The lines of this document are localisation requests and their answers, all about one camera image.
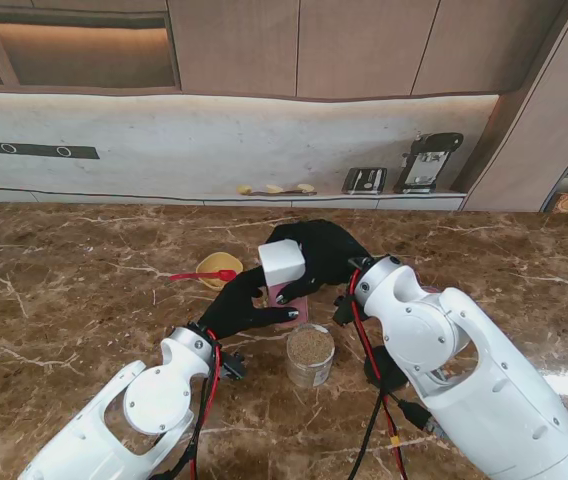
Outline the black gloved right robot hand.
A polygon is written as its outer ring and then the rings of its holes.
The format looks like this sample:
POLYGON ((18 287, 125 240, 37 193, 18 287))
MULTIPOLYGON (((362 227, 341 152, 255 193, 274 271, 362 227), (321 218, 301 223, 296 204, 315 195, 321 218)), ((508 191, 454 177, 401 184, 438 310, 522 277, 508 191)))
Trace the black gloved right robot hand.
POLYGON ((281 240, 298 244, 305 260, 305 272, 280 290, 276 297, 278 305, 313 294, 323 285, 348 283, 355 270, 350 261, 370 257, 348 231, 324 219, 279 225, 267 243, 281 240))

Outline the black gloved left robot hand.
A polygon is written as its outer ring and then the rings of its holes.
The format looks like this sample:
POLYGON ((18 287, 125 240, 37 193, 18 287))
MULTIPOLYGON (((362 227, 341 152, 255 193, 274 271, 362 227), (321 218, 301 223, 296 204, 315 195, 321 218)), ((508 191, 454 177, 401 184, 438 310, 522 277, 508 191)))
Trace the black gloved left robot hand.
POLYGON ((197 325, 221 340, 250 329, 295 320, 299 310, 284 304, 307 294, 303 284, 295 281, 285 286, 276 297, 276 307, 257 308, 253 300, 262 296, 265 286, 262 267, 240 273, 225 285, 197 325))

